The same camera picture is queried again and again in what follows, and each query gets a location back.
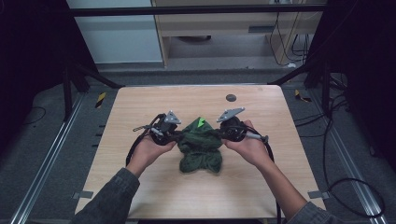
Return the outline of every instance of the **person's left hand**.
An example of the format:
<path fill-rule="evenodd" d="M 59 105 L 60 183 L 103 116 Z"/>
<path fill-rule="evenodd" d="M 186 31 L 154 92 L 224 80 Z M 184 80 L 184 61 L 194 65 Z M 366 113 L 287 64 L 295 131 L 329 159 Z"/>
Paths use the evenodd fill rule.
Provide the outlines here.
<path fill-rule="evenodd" d="M 175 145 L 176 142 L 170 142 L 165 146 L 159 146 L 147 135 L 137 145 L 126 169 L 138 178 L 158 157 L 170 151 Z"/>

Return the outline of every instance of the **wooden tabletop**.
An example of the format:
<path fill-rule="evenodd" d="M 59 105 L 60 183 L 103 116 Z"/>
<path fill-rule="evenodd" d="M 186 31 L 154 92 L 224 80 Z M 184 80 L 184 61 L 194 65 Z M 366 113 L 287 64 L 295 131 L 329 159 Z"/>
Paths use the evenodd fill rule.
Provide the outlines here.
<path fill-rule="evenodd" d="M 226 96 L 234 94 L 236 101 Z M 224 109 L 244 107 L 237 117 L 250 119 L 255 129 L 269 136 L 276 164 L 309 200 L 318 186 L 294 127 L 282 90 L 278 86 L 174 86 L 131 87 L 119 90 L 84 190 L 100 188 L 124 166 L 125 157 L 141 132 L 158 114 L 173 110 L 182 130 L 198 117 L 214 128 Z M 129 218 L 259 218 L 275 217 L 275 198 L 260 172 L 239 154 L 222 146 L 219 174 L 178 170 L 183 154 L 177 147 L 163 154 L 139 178 Z M 76 212 L 91 199 L 79 199 Z M 324 208 L 321 199 L 311 200 Z"/>

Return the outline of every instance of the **metal bracket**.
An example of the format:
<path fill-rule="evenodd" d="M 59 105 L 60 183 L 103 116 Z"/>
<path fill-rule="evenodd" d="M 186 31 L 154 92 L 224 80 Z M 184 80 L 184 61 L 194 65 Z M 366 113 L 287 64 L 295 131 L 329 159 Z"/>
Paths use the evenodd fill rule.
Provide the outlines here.
<path fill-rule="evenodd" d="M 180 124 L 181 120 L 176 117 L 175 113 L 172 110 L 170 110 L 165 117 L 165 123 Z"/>
<path fill-rule="evenodd" d="M 322 198 L 323 200 L 329 199 L 330 193 L 329 192 L 320 192 L 320 191 L 308 191 L 308 196 L 310 199 Z"/>
<path fill-rule="evenodd" d="M 235 115 L 241 113 L 244 110 L 245 110 L 244 107 L 240 107 L 236 109 L 226 109 L 224 110 L 224 113 L 222 113 L 222 115 L 220 115 L 220 117 L 217 119 L 217 122 L 223 122 L 227 119 L 235 117 Z"/>
<path fill-rule="evenodd" d="M 72 199 L 79 199 L 79 198 L 88 198 L 91 199 L 93 196 L 92 191 L 82 191 L 82 192 L 74 192 L 72 195 Z"/>

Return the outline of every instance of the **hand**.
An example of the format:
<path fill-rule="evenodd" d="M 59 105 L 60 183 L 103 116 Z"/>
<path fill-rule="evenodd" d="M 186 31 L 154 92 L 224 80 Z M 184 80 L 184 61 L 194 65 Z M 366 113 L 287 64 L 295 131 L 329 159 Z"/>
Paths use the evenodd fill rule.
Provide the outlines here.
<path fill-rule="evenodd" d="M 250 120 L 244 121 L 244 123 L 253 128 L 253 124 Z M 239 153 L 247 162 L 252 165 L 258 166 L 264 162 L 270 161 L 267 149 L 261 140 L 245 137 L 240 142 L 233 142 L 230 140 L 223 139 L 223 144 L 237 153 Z"/>
<path fill-rule="evenodd" d="M 134 150 L 126 169 L 138 178 L 148 166 L 154 163 L 163 153 L 170 151 L 175 144 L 176 142 L 170 142 L 165 146 L 159 146 L 149 135 L 145 136 Z"/>

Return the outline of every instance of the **green cloth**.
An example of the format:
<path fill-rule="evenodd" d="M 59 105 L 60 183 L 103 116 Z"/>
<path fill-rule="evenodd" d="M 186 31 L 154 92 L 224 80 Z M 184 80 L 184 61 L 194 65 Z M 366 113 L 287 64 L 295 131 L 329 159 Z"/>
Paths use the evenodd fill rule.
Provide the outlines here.
<path fill-rule="evenodd" d="M 209 123 L 198 118 L 182 130 L 183 138 L 177 146 L 184 158 L 180 161 L 180 171 L 190 173 L 198 169 L 208 169 L 218 173 L 221 169 L 222 157 L 219 151 L 221 138 Z"/>

